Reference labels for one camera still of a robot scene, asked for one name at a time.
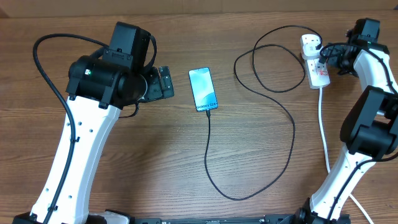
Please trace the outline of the black Samsung Galaxy smartphone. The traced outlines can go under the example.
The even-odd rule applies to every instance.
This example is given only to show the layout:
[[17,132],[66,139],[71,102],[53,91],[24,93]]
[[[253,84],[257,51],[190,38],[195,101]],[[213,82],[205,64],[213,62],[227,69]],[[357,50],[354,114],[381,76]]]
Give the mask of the black Samsung Galaxy smartphone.
[[218,100],[208,67],[190,70],[188,72],[190,84],[198,112],[217,109]]

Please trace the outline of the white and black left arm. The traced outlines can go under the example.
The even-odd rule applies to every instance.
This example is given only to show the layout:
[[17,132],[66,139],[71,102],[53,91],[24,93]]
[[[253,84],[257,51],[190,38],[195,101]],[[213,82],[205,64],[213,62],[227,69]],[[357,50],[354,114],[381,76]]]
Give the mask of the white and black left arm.
[[134,223],[115,210],[90,212],[94,177],[106,140],[125,106],[173,97],[169,68],[146,60],[155,37],[118,22],[109,44],[73,62],[62,136],[45,186],[31,211],[14,223]]

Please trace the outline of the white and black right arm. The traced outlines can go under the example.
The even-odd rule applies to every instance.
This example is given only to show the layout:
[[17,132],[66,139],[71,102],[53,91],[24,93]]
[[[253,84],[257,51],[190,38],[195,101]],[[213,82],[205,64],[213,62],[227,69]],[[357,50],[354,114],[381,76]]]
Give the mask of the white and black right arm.
[[377,162],[397,157],[397,82],[389,67],[389,50],[379,44],[380,22],[356,21],[346,42],[322,44],[304,35],[301,40],[311,86],[326,78],[327,65],[361,82],[362,94],[345,118],[340,155],[321,187],[283,223],[349,223],[341,209],[362,176]]

